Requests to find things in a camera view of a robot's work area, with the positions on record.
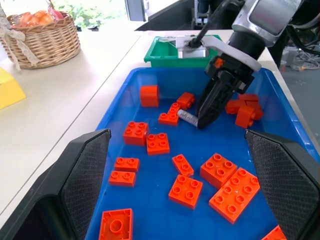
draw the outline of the lego brick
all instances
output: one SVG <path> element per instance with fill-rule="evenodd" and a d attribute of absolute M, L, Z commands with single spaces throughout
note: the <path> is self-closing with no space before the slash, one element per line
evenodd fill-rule
<path fill-rule="evenodd" d="M 15 78 L 0 67 L 0 109 L 26 98 Z"/>
<path fill-rule="evenodd" d="M 202 185 L 200 181 L 179 174 L 169 192 L 169 199 L 195 209 Z"/>
<path fill-rule="evenodd" d="M 138 158 L 126 158 L 118 157 L 114 164 L 114 169 L 116 171 L 123 172 L 138 172 L 139 169 L 139 159 Z"/>
<path fill-rule="evenodd" d="M 257 101 L 245 101 L 246 105 L 254 108 L 254 113 L 255 116 L 253 118 L 253 120 L 260 120 L 262 118 L 262 116 L 264 115 L 264 112 L 261 109 L 261 106 L 259 104 L 259 102 Z"/>
<path fill-rule="evenodd" d="M 239 94 L 238 98 L 243 101 L 259 102 L 257 94 Z"/>
<path fill-rule="evenodd" d="M 262 238 L 262 240 L 287 240 L 287 239 L 278 225 L 271 232 L 269 232 L 267 236 Z"/>
<path fill-rule="evenodd" d="M 237 165 L 215 153 L 200 168 L 200 176 L 219 189 L 235 173 Z"/>
<path fill-rule="evenodd" d="M 149 126 L 144 122 L 129 122 L 123 133 L 124 143 L 128 145 L 146 145 L 146 136 L 149 134 Z"/>
<path fill-rule="evenodd" d="M 166 133 L 148 135 L 146 138 L 146 150 L 148 155 L 170 153 L 168 135 Z"/>
<path fill-rule="evenodd" d="M 180 104 L 181 108 L 187 110 L 191 108 L 192 104 L 195 102 L 195 96 L 191 93 L 184 92 L 176 101 Z"/>
<path fill-rule="evenodd" d="M 158 107 L 159 96 L 159 88 L 157 85 L 140 87 L 140 102 L 142 107 Z"/>
<path fill-rule="evenodd" d="M 177 126 L 179 117 L 174 114 L 161 113 L 158 119 L 159 124 Z"/>
<path fill-rule="evenodd" d="M 240 107 L 245 106 L 246 102 L 243 100 L 229 100 L 225 106 L 227 114 L 237 114 Z"/>
<path fill-rule="evenodd" d="M 168 111 L 168 114 L 172 114 L 172 115 L 177 115 L 178 111 L 180 110 L 181 108 L 181 105 L 178 104 L 178 103 L 172 103 L 169 111 Z"/>
<path fill-rule="evenodd" d="M 259 189 L 258 178 L 240 167 L 210 199 L 209 205 L 234 224 Z"/>
<path fill-rule="evenodd" d="M 136 182 L 136 173 L 128 171 L 112 171 L 109 177 L 110 185 L 133 187 Z"/>
<path fill-rule="evenodd" d="M 256 114 L 255 109 L 250 106 L 241 106 L 239 108 L 238 114 L 236 115 L 235 125 L 246 129 L 254 124 L 254 118 Z"/>
<path fill-rule="evenodd" d="M 132 240 L 134 212 L 131 208 L 102 213 L 99 240 Z"/>
<path fill-rule="evenodd" d="M 179 174 L 187 177 L 190 177 L 194 174 L 193 168 L 191 167 L 190 163 L 187 161 L 183 154 L 174 156 L 172 158 L 172 163 L 175 166 L 176 170 L 179 172 Z"/>

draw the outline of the wicker basket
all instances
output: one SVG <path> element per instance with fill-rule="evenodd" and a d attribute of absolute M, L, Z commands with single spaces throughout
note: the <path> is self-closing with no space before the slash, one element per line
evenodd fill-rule
<path fill-rule="evenodd" d="M 74 20 L 68 13 L 62 12 L 62 15 L 64 19 L 47 25 L 13 28 L 25 34 L 24 43 L 39 59 L 36 65 L 32 65 L 29 62 L 14 38 L 8 35 L 5 36 L 21 68 L 40 69 L 55 66 L 73 58 L 80 52 L 80 42 Z M 7 19 L 10 24 L 14 24 L 12 16 L 8 16 Z M 13 61 L 2 37 L 0 37 L 0 42 L 10 60 Z"/>

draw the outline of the white marker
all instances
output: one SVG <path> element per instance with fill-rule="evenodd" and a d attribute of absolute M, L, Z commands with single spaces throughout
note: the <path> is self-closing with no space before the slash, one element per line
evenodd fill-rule
<path fill-rule="evenodd" d="M 177 113 L 177 115 L 179 116 L 179 118 L 181 118 L 182 120 L 185 120 L 186 122 L 192 124 L 193 126 L 195 126 L 196 128 L 198 127 L 198 118 L 194 115 L 192 115 L 191 113 L 188 113 L 182 109 L 180 109 Z"/>

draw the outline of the yellow object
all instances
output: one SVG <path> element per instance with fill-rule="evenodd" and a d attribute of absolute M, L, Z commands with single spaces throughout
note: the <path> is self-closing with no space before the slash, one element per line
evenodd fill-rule
<path fill-rule="evenodd" d="M 15 78 L 0 67 L 0 109 L 25 98 L 26 95 Z"/>

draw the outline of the black cable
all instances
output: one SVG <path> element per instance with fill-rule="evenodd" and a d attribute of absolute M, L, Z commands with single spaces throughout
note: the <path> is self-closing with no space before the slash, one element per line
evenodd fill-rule
<path fill-rule="evenodd" d="M 315 54 L 315 55 L 320 55 L 320 51 L 315 51 L 306 48 L 306 46 L 300 41 L 299 36 L 295 29 L 292 26 L 287 26 L 286 27 L 286 32 L 288 33 L 289 37 L 291 38 L 292 42 L 301 50 L 303 50 L 306 53 L 309 54 Z"/>
<path fill-rule="evenodd" d="M 193 38 L 189 42 L 190 48 L 198 48 L 198 47 L 201 46 L 201 39 L 206 35 L 206 33 L 208 32 L 209 28 L 215 23 L 215 20 L 217 19 L 217 17 L 220 16 L 221 13 L 225 10 L 225 8 L 231 3 L 239 5 L 239 4 L 243 4 L 243 1 L 239 1 L 239 0 L 223 0 L 219 4 L 219 6 L 216 8 L 216 10 L 212 13 L 210 18 L 208 19 L 208 22 L 201 29 L 201 31 L 199 32 L 198 36 L 196 36 L 196 38 Z"/>

